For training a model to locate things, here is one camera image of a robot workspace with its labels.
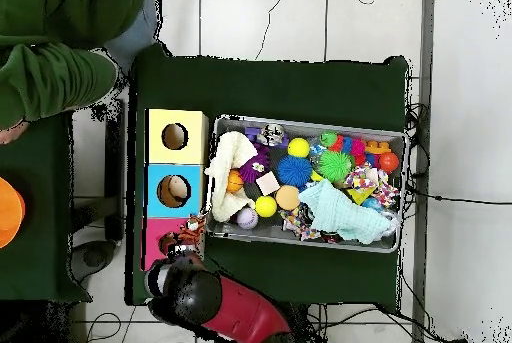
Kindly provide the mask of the person's hand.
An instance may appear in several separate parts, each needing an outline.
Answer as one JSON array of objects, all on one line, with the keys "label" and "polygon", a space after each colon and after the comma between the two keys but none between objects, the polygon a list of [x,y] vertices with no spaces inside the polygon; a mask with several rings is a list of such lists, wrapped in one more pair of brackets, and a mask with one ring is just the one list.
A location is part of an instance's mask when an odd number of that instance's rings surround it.
[{"label": "person's hand", "polygon": [[17,140],[28,128],[29,122],[24,120],[20,121],[13,127],[0,131],[0,144],[7,145]]}]

